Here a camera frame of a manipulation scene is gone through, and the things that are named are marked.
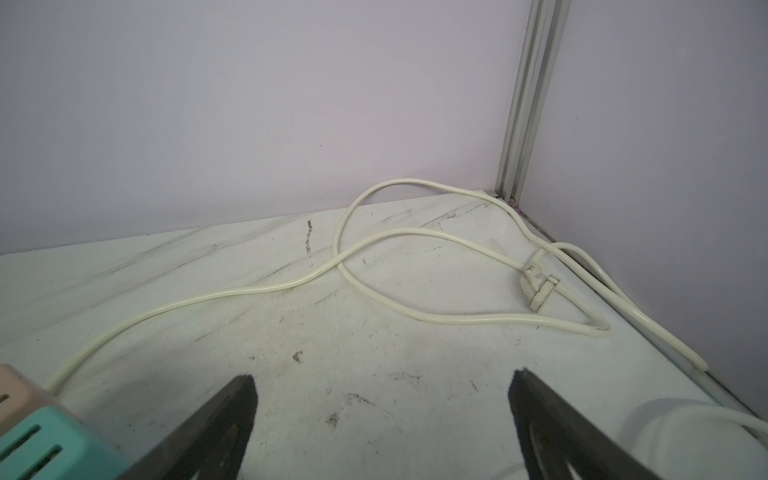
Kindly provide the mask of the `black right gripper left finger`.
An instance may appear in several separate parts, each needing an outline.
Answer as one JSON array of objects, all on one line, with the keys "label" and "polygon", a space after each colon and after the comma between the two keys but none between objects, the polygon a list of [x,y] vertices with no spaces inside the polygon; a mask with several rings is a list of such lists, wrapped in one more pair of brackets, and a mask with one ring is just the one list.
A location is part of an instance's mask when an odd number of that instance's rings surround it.
[{"label": "black right gripper left finger", "polygon": [[258,407],[254,378],[238,375],[122,479],[236,479]]}]

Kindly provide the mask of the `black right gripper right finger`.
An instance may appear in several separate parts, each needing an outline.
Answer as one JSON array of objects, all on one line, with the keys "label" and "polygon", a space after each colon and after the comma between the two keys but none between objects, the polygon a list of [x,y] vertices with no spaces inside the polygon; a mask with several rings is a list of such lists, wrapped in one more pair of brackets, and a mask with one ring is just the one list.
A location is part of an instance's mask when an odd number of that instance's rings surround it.
[{"label": "black right gripper right finger", "polygon": [[655,479],[533,372],[514,372],[508,390],[530,479]]}]

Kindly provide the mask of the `green plug on teal strip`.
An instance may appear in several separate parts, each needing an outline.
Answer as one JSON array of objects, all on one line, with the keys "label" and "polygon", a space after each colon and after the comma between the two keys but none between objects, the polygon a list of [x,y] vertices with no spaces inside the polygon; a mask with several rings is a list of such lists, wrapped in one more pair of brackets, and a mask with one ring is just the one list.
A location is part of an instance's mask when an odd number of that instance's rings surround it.
[{"label": "green plug on teal strip", "polygon": [[55,406],[1,436],[3,479],[116,479],[131,465],[115,447]]}]

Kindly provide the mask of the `pink plug on teal strip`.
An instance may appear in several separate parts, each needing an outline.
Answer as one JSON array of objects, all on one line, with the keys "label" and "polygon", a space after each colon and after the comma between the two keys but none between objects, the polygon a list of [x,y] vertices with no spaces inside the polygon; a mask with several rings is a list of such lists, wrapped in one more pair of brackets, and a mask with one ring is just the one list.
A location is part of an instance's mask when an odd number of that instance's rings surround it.
[{"label": "pink plug on teal strip", "polygon": [[57,400],[45,389],[9,364],[1,365],[1,435],[40,408],[56,405]]}]

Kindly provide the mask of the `aluminium frame corner post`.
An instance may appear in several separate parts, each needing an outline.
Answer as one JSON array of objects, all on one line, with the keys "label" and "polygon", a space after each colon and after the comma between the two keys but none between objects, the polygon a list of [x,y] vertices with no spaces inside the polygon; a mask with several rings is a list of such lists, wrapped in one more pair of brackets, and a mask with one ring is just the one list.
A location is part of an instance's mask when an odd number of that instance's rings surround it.
[{"label": "aluminium frame corner post", "polygon": [[539,0],[529,8],[495,185],[495,193],[511,204],[521,199],[570,5]]}]

